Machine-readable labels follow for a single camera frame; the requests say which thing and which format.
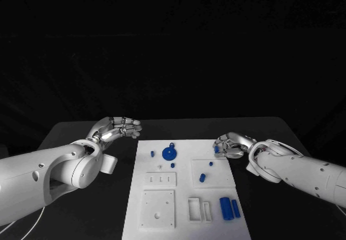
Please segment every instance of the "table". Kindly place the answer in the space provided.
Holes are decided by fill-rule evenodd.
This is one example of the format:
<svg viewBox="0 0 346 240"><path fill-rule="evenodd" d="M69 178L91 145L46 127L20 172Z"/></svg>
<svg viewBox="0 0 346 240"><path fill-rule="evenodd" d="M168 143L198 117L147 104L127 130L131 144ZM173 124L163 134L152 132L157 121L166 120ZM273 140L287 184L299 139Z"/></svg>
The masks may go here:
<svg viewBox="0 0 346 240"><path fill-rule="evenodd" d="M58 123L39 150L84 139L94 124ZM68 193L46 207L26 239L121 239L139 140L217 139L227 132L240 132L258 141L274 139L310 156L279 117L143 120L142 125L140 138L117 139L106 151L119 158L113 175L100 173L85 189ZM253 240L346 239L346 217L332 203L250 173L247 157L230 159L230 165ZM39 214L41 210L22 218L2 237L20 239Z"/></svg>

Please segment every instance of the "cable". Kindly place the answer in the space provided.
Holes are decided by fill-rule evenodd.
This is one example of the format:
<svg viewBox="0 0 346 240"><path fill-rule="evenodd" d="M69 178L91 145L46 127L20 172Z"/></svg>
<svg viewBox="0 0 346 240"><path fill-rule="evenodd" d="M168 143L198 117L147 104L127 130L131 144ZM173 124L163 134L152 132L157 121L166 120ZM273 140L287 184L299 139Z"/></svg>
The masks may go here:
<svg viewBox="0 0 346 240"><path fill-rule="evenodd" d="M41 212L41 215L39 215L39 217L38 217L38 221L36 221L36 223L33 224L33 226L32 226L32 228L31 228L28 234L23 236L23 238L22 238L20 240L23 240L23 239L26 238L26 236L29 235L31 231L35 229L35 226L36 226L36 224L38 224L38 222L39 222L39 220L41 220L41 218L42 218L44 210L45 210L45 207L42 208L42 212Z"/></svg>
<svg viewBox="0 0 346 240"><path fill-rule="evenodd" d="M13 222L10 223L10 225L0 231L0 234L6 231L6 229L13 225L15 222L16 222L16 221L13 221Z"/></svg>
<svg viewBox="0 0 346 240"><path fill-rule="evenodd" d="M341 209L341 207L338 206L338 208L339 208L339 210L341 210L341 212L343 213L343 215L346 216L346 213L345 213L345 211Z"/></svg>

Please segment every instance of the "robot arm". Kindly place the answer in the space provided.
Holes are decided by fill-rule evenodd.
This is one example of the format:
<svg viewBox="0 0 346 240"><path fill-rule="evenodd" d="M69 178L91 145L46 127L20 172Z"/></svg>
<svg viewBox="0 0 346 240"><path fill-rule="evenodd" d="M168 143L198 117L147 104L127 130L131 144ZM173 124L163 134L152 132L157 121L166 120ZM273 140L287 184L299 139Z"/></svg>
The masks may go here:
<svg viewBox="0 0 346 240"><path fill-rule="evenodd" d="M247 152L247 170L253 174L274 183L283 180L294 188L346 208L343 166L303 156L294 148L271 139L257 142L234 132L217 139L214 148L217 157L237 159Z"/></svg>
<svg viewBox="0 0 346 240"><path fill-rule="evenodd" d="M104 150L117 138L140 136L140 124L130 118L106 117L85 139L0 160L0 226L84 189L100 172L113 174L117 158Z"/></svg>

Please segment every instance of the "blue object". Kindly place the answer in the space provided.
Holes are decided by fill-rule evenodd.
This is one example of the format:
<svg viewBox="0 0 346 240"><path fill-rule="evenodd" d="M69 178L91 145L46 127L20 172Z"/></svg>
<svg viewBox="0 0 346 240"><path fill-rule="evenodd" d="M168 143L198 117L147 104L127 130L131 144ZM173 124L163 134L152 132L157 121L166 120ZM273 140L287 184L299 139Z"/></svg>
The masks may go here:
<svg viewBox="0 0 346 240"><path fill-rule="evenodd" d="M221 204L221 211L222 211L224 220L230 221L230 220L235 219L230 198L222 197L219 199L219 204Z"/></svg>
<svg viewBox="0 0 346 240"><path fill-rule="evenodd" d="M201 174L199 181L204 183L204 182L205 182L205 179L206 179L206 175L202 173L202 174Z"/></svg>
<svg viewBox="0 0 346 240"><path fill-rule="evenodd" d="M237 204L237 200L232 200L232 209L234 209L234 215L237 218L241 217L241 213L240 213L240 209L238 209L238 204Z"/></svg>
<svg viewBox="0 0 346 240"><path fill-rule="evenodd" d="M172 142L169 144L169 147L166 147L162 151L162 157L168 160L172 161L178 156L178 151L175 149L175 143Z"/></svg>

